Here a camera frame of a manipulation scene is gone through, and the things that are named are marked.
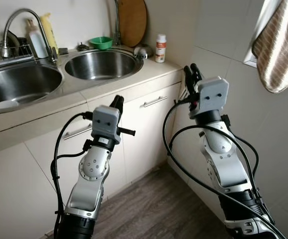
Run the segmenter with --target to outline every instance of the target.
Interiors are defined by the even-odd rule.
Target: white bottle
[[[158,63],[164,62],[165,52],[166,52],[166,35],[158,34],[156,39],[155,61]]]
[[[27,20],[27,32],[30,37],[31,43],[33,45],[34,51],[38,58],[46,58],[48,57],[48,53],[46,51],[45,43],[43,41],[40,30],[37,26],[33,24],[33,20]]]

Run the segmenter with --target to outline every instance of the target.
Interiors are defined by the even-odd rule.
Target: wooden cutting board
[[[136,46],[142,40],[146,29],[144,0],[119,0],[119,16],[122,44]]]

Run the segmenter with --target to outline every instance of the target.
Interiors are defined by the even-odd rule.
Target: kitchen faucet
[[[4,57],[4,58],[8,58],[9,57],[9,49],[8,49],[8,47],[6,45],[7,33],[9,31],[9,28],[10,28],[10,25],[11,25],[12,21],[15,19],[16,16],[18,16],[22,12],[30,12],[36,18],[36,20],[38,21],[38,25],[39,25],[39,28],[40,28],[40,31],[41,31],[41,34],[42,34],[42,38],[43,38],[43,41],[44,41],[45,46],[46,46],[46,51],[48,53],[49,61],[50,62],[55,62],[57,60],[56,50],[55,50],[54,47],[53,48],[50,47],[39,16],[34,11],[32,11],[30,9],[27,9],[27,8],[21,8],[21,9],[15,11],[9,17],[8,21],[6,22],[6,25],[5,25],[5,28],[4,28],[4,32],[3,32],[3,40],[2,40],[2,47],[1,47],[1,55],[2,55],[2,57]]]
[[[116,45],[121,44],[121,32],[120,32],[120,19],[119,19],[119,2],[114,0],[116,5],[116,29],[114,32],[114,41]]]

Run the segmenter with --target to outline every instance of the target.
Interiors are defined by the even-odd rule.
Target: dish drying rack
[[[9,58],[3,58],[0,53],[0,67],[23,61],[36,61],[30,45],[8,47]]]

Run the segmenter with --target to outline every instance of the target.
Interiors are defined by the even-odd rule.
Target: silver cabinet handle
[[[157,102],[160,102],[160,101],[163,101],[163,100],[166,100],[167,99],[167,96],[163,97],[163,96],[160,96],[158,99],[154,100],[154,101],[151,101],[151,102],[144,102],[144,105],[143,107],[149,107],[151,105],[154,105],[156,104]]]
[[[70,139],[74,136],[77,136],[79,134],[85,133],[87,131],[90,131],[92,129],[92,124],[89,124],[89,126],[81,131],[78,132],[67,132],[64,136],[63,136],[63,140],[67,140]]]

